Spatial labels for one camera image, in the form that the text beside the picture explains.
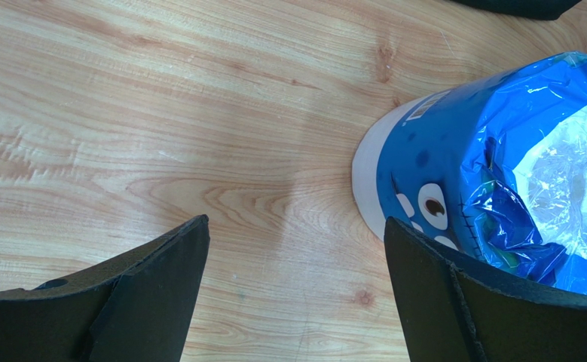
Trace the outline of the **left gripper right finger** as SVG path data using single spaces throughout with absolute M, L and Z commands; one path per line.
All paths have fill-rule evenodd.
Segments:
M 384 246 L 412 361 L 587 361 L 587 296 L 501 271 L 395 218 Z

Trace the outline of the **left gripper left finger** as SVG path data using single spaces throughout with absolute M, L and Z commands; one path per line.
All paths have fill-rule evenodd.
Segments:
M 209 219 L 32 290 L 0 291 L 0 361 L 178 361 L 209 250 Z

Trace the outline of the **blue paper roll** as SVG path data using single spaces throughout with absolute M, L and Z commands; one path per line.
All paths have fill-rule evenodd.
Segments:
M 587 295 L 587 54 L 396 107 L 360 142 L 352 190 L 379 238 L 393 217 L 494 268 Z

